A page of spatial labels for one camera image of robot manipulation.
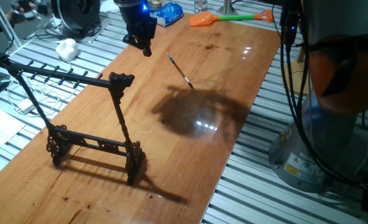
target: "blue package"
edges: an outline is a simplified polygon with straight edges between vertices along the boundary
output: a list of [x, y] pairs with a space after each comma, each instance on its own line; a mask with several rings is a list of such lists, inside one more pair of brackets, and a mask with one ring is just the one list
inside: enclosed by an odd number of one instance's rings
[[158, 24], [166, 27], [184, 16], [182, 7], [177, 3], [169, 2], [160, 9], [151, 12], [151, 17], [158, 19]]

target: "metal slats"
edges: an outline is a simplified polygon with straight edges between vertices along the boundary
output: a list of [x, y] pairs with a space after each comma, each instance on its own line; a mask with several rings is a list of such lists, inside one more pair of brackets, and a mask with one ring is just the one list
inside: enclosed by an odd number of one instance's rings
[[[194, 2], [191, 0], [174, 0], [180, 4], [184, 12], [193, 13]], [[223, 0], [209, 1], [209, 10], [214, 14], [223, 5]], [[234, 5], [239, 14], [259, 13], [271, 9], [271, 4], [249, 1], [238, 2]], [[281, 7], [275, 6], [274, 16], [277, 23], [280, 20]], [[126, 24], [119, 12], [101, 13], [104, 18], [111, 19], [111, 24], [98, 36], [92, 44], [80, 43], [80, 54], [72, 62], [75, 74], [81, 75], [89, 70], [89, 77], [98, 75], [127, 46], [121, 40], [126, 34]], [[265, 21], [235, 21], [239, 24], [260, 27], [275, 31], [272, 23]], [[300, 44], [302, 38], [296, 37], [295, 44]], [[66, 72], [70, 65], [62, 62], [54, 49], [57, 44], [33, 41], [11, 56], [11, 60], [40, 67], [47, 63], [49, 69], [60, 66]], [[298, 55], [299, 48], [292, 48], [291, 60]], [[37, 77], [41, 85], [45, 85], [44, 77]], [[53, 91], [60, 96], [67, 97], [62, 106], [54, 109], [48, 116], [52, 119], [70, 100], [72, 100], [85, 85], [80, 84], [74, 91], [73, 83], [64, 82], [56, 86]], [[20, 90], [11, 91], [11, 96], [24, 96]], [[52, 103], [41, 102], [47, 110]], [[44, 128], [40, 118], [28, 118], [16, 113], [9, 103], [6, 91], [0, 93], [0, 109], [9, 113], [26, 124], [16, 136], [0, 148], [0, 170], [19, 151]], [[324, 194], [310, 194], [301, 192], [286, 185], [270, 169], [268, 151], [271, 142], [293, 122], [288, 107], [285, 89], [282, 85], [280, 73], [280, 49], [278, 49], [271, 67], [262, 83], [255, 102], [249, 112], [246, 122], [239, 134], [227, 165], [210, 199], [202, 223], [207, 224], [236, 224], [236, 223], [358, 223], [359, 218], [365, 217], [360, 212], [362, 190], [348, 188], [345, 192], [326, 192]]]

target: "wooden table surface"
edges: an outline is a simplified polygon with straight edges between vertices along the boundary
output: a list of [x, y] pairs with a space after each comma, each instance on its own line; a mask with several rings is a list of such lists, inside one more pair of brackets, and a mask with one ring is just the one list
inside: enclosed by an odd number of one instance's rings
[[[0, 172], [0, 223], [200, 222], [279, 39], [230, 22], [190, 27], [189, 16], [158, 26], [150, 58], [129, 46], [102, 71], [136, 77], [121, 101], [146, 153], [134, 186], [114, 154], [75, 146], [54, 167], [43, 129]], [[52, 122], [124, 141], [107, 89], [86, 87]]]

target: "green handle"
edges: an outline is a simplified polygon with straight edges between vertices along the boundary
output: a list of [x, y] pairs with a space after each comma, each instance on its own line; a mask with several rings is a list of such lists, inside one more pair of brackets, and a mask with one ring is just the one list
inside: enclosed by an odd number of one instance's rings
[[252, 20], [254, 15], [219, 16], [219, 21]]

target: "black rack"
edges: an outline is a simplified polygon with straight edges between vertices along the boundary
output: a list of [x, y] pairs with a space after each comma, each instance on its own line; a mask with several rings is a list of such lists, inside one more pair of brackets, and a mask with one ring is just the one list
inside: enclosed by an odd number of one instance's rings
[[[31, 67], [31, 64], [33, 64], [33, 61], [30, 61], [27, 65], [14, 63], [7, 58], [7, 55], [0, 54], [0, 67], [5, 68], [9, 72], [9, 74], [16, 78], [16, 80], [22, 85], [29, 99], [31, 100], [41, 118], [44, 120], [45, 125], [47, 126], [47, 151], [51, 152], [52, 162], [54, 163], [54, 165], [59, 166], [61, 158], [66, 155], [71, 145], [83, 146], [90, 149], [109, 152], [119, 156], [125, 156], [125, 169], [128, 173], [127, 183], [129, 185], [133, 185], [135, 175], [137, 174], [142, 161], [145, 159], [145, 153], [142, 151], [139, 141], [131, 142], [127, 126], [125, 124], [124, 116], [121, 112], [120, 99], [124, 95], [124, 89], [131, 86], [134, 80], [134, 75], [125, 75], [124, 73], [117, 74], [111, 72], [109, 74], [109, 80], [107, 81], [100, 79], [102, 77], [102, 74], [100, 74], [98, 78], [89, 78], [86, 77], [88, 72], [85, 72], [83, 75], [80, 76], [72, 74], [73, 69], [70, 69], [67, 73], [64, 73], [57, 71], [59, 69], [59, 66], [55, 67], [54, 70], [48, 70], [44, 69], [47, 64], [43, 64], [41, 68]], [[39, 102], [36, 100], [35, 96], [31, 92], [31, 89], [24, 81], [22, 77], [23, 72], [33, 74], [33, 76], [31, 76], [31, 79], [35, 78], [38, 75], [44, 76], [46, 77], [45, 82], [49, 81], [50, 78], [58, 78], [60, 79], [60, 81], [58, 82], [59, 85], [61, 85], [64, 81], [72, 81], [76, 83], [73, 86], [74, 88], [76, 88], [79, 83], [107, 88], [113, 100], [117, 117], [119, 119], [123, 135], [125, 137], [125, 142], [118, 142], [83, 133], [69, 131], [66, 125], [53, 125], [47, 119], [44, 111], [40, 107]], [[86, 142], [86, 139], [96, 141], [98, 145], [89, 144]], [[125, 148], [126, 152], [120, 151], [119, 147]]]

